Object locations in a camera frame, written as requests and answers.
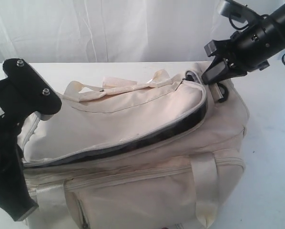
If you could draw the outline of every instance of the cream duffel bag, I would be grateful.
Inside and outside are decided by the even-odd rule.
[[[243,174],[248,111],[230,80],[200,83],[208,65],[104,89],[71,82],[59,113],[31,115],[18,140],[39,204],[30,229],[209,228]]]

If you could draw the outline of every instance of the white curtain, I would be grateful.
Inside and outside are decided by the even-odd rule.
[[[260,14],[284,0],[238,0]],[[234,32],[219,0],[0,0],[0,62],[206,60]]]

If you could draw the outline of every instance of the bag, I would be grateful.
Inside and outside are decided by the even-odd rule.
[[[104,90],[71,82],[59,113],[27,118],[18,143],[39,204],[29,227],[161,229],[195,219],[209,228],[243,174],[249,114],[230,80],[200,83],[208,65],[172,78],[161,70],[148,83],[108,78]]]

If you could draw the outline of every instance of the white table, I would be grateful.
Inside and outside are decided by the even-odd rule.
[[[166,69],[170,75],[191,62],[36,63],[33,67],[58,92],[71,80],[101,86],[104,76],[141,82]],[[0,79],[4,77],[0,64]],[[222,207],[212,229],[285,229],[285,67],[278,61],[260,72],[234,79],[251,112],[243,142],[246,172]],[[190,229],[189,223],[183,224]],[[0,209],[0,229],[27,229]]]

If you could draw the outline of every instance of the white backdrop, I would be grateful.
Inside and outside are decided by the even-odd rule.
[[[285,0],[238,0],[272,13]],[[0,0],[0,62],[206,60],[234,29],[219,0]]]

